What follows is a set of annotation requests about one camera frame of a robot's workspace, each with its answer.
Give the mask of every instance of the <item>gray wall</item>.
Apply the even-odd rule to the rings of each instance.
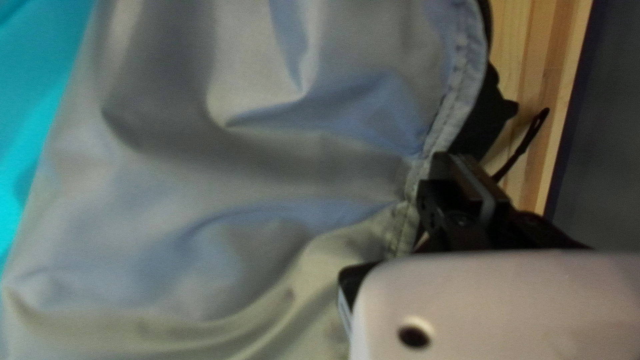
[[[547,215],[597,249],[640,250],[640,1],[597,1]]]

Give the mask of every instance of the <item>wooden frame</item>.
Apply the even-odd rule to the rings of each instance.
[[[542,214],[592,0],[492,0],[491,60],[500,89],[520,103],[483,165],[497,170],[520,143],[533,115],[551,108],[529,151],[501,185],[518,209]]]

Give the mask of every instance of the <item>stitched hem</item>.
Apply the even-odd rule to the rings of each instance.
[[[440,110],[425,137],[422,152],[407,175],[404,200],[394,208],[391,230],[386,238],[386,258],[402,256],[411,251],[419,221],[414,206],[418,182],[428,175],[433,153],[448,149],[464,125],[484,79],[488,44],[483,35],[480,9],[473,0],[462,0],[456,7],[458,33],[455,37],[454,68]]]

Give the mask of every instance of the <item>black strap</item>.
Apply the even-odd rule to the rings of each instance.
[[[500,170],[498,170],[493,176],[491,176],[491,178],[496,183],[502,180],[504,175],[509,170],[511,170],[511,167],[513,167],[513,164],[515,164],[516,161],[518,161],[518,158],[527,151],[527,148],[529,148],[529,145],[538,134],[538,131],[540,131],[542,124],[544,124],[545,120],[547,119],[547,116],[549,115],[549,111],[550,111],[549,108],[544,108],[542,109],[541,112],[539,112],[533,118],[533,120],[531,120],[531,125],[529,125],[529,129],[527,130],[527,133],[524,135],[524,138],[522,139],[522,142],[520,143],[520,145],[516,148],[516,151],[513,153],[513,155],[511,155],[511,157],[507,160],[507,162],[500,168]]]

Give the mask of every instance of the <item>black fabric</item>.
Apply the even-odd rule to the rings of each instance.
[[[449,147],[449,152],[469,154],[476,160],[481,160],[495,142],[507,120],[518,113],[518,103],[502,97],[498,82],[498,72],[489,63],[476,105]]]

